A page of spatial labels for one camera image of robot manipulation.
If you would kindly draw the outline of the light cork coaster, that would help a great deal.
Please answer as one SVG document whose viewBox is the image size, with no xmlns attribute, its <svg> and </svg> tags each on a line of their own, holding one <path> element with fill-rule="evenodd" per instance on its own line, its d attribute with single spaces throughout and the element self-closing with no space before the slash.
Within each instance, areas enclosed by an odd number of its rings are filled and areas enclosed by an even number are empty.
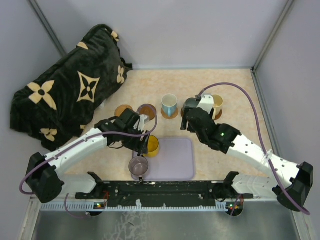
<svg viewBox="0 0 320 240">
<path fill-rule="evenodd" d="M 176 106 L 173 107 L 162 107 L 161 108 L 161 115 L 165 119 L 174 119 L 178 116 L 179 109 Z"/>
<path fill-rule="evenodd" d="M 130 105 L 122 104 L 116 108 L 116 110 L 114 111 L 114 115 L 116 117 L 119 117 L 126 109 L 133 110 L 133 108 Z"/>
</svg>

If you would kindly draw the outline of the dark brown coaster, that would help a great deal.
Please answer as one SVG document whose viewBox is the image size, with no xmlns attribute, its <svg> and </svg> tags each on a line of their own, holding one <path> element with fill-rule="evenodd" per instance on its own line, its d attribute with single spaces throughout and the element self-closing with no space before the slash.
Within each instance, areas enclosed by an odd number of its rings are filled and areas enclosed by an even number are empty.
<svg viewBox="0 0 320 240">
<path fill-rule="evenodd" d="M 221 109 L 218 114 L 215 114 L 212 116 L 212 119 L 216 121 L 222 116 L 222 114 L 223 114 L 223 110 Z"/>
<path fill-rule="evenodd" d="M 138 113 L 149 116 L 149 119 L 153 120 L 156 117 L 157 110 L 152 104 L 146 104 L 138 109 Z"/>
</svg>

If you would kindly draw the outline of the grey green mug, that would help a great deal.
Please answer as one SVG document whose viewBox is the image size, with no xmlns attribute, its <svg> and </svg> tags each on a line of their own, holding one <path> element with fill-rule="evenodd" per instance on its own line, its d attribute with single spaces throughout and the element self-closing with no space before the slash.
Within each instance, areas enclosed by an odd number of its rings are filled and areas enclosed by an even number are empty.
<svg viewBox="0 0 320 240">
<path fill-rule="evenodd" d="M 200 103 L 200 100 L 198 100 L 197 98 L 195 97 L 190 97 L 188 98 L 184 104 L 183 104 L 183 107 L 181 109 L 181 116 L 183 117 L 184 116 L 184 113 L 185 113 L 185 110 L 186 109 L 193 109 L 193 108 L 197 108 L 198 105 Z"/>
</svg>

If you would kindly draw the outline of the cream yellow mug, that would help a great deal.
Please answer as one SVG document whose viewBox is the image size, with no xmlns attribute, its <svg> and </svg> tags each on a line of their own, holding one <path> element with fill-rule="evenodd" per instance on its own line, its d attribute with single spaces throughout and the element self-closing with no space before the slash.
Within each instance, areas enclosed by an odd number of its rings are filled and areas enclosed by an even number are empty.
<svg viewBox="0 0 320 240">
<path fill-rule="evenodd" d="M 213 108 L 214 108 L 213 115 L 218 114 L 219 111 L 222 110 L 223 104 L 224 104 L 223 98 L 220 95 L 214 94 L 213 95 Z"/>
</svg>

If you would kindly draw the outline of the yellow translucent mug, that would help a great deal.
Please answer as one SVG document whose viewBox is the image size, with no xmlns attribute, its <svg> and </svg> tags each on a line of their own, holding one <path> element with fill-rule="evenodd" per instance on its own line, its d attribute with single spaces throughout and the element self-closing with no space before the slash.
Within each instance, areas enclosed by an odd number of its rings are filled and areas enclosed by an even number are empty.
<svg viewBox="0 0 320 240">
<path fill-rule="evenodd" d="M 160 142 L 157 137 L 150 135 L 147 144 L 147 153 L 143 154 L 144 157 L 153 158 L 156 157 L 160 150 Z"/>
</svg>

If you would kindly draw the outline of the white mug blue handle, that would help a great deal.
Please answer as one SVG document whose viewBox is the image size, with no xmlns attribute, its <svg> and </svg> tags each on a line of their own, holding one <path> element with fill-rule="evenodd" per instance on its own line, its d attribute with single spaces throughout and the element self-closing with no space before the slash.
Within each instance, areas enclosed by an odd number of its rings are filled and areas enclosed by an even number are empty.
<svg viewBox="0 0 320 240">
<path fill-rule="evenodd" d="M 161 108 L 163 107 L 177 107 L 178 105 L 178 98 L 171 93 L 164 95 L 161 99 Z"/>
</svg>

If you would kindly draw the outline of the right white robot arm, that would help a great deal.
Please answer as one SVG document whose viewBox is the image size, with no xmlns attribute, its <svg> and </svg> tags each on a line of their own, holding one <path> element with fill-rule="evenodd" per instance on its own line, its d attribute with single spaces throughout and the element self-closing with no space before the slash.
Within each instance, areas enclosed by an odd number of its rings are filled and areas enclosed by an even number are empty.
<svg viewBox="0 0 320 240">
<path fill-rule="evenodd" d="M 252 194 L 275 198 L 287 209 L 307 216 L 311 214 L 304 207 L 314 183 L 314 167 L 311 164 L 297 164 L 270 150 L 266 151 L 231 125 L 216 124 L 210 114 L 200 107 L 184 109 L 181 129 L 195 133 L 198 140 L 210 149 L 241 159 L 266 174 L 261 180 L 237 174 L 223 185 L 227 197 Z"/>
</svg>

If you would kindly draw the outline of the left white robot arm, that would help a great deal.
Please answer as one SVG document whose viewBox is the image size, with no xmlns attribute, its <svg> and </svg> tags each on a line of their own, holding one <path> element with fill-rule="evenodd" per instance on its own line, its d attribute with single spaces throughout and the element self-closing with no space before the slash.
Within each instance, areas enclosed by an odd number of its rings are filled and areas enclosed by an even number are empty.
<svg viewBox="0 0 320 240">
<path fill-rule="evenodd" d="M 61 149 L 47 155 L 35 153 L 29 160 L 26 184 L 43 204 L 64 194 L 75 194 L 78 199 L 101 197 L 104 183 L 94 172 L 72 175 L 67 174 L 68 169 L 117 142 L 138 154 L 146 154 L 150 134 L 144 131 L 144 126 L 149 121 L 149 116 L 127 108 L 119 117 L 99 121 L 85 135 Z"/>
</svg>

